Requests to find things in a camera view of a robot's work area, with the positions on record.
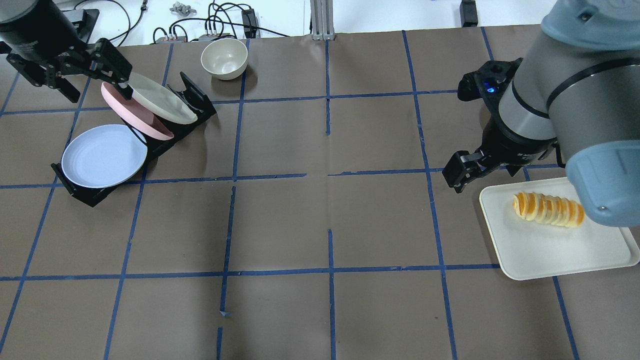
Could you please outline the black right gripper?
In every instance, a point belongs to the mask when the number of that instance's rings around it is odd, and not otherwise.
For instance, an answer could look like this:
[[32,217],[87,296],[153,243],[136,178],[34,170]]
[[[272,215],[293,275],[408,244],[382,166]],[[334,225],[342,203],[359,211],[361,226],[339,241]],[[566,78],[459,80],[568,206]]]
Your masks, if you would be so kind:
[[453,153],[442,170],[446,184],[457,194],[461,194],[469,183],[501,166],[506,166],[510,175],[515,175],[532,161],[544,159],[557,143],[555,136],[526,135],[524,130],[516,130],[513,125],[507,125],[506,116],[499,112],[500,102],[514,95],[510,85],[521,63],[522,59],[489,60],[479,69],[464,74],[458,83],[458,99],[483,100],[490,118],[477,150]]

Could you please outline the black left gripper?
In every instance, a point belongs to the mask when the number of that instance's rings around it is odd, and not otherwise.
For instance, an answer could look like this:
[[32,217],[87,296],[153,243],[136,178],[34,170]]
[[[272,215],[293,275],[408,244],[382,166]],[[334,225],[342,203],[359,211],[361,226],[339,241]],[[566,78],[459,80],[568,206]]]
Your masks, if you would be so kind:
[[18,45],[6,44],[6,60],[10,65],[30,84],[55,89],[72,103],[78,103],[81,93],[64,78],[68,75],[85,75],[108,82],[125,100],[133,96],[130,85],[133,66],[106,38],[94,44],[70,45],[59,54],[41,60],[28,59],[27,55],[19,54],[18,49]]

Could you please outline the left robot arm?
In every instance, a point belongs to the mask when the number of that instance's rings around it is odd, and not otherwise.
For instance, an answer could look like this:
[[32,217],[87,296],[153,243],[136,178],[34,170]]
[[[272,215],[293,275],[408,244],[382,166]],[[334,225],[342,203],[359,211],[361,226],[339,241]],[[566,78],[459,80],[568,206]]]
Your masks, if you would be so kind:
[[77,103],[80,91],[67,76],[84,75],[132,98],[131,63],[109,39],[84,42],[52,0],[3,0],[0,35],[7,62],[35,87],[55,89]]

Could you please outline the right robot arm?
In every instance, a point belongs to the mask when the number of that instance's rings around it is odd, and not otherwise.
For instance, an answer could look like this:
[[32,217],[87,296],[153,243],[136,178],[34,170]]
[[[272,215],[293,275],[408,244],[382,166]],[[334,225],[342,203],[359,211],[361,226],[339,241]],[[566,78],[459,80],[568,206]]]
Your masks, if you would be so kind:
[[442,174],[461,193],[499,167],[510,175],[557,151],[586,215],[640,223],[640,7],[637,0],[558,0],[524,58],[491,60],[462,76],[461,101],[490,119],[475,152]]

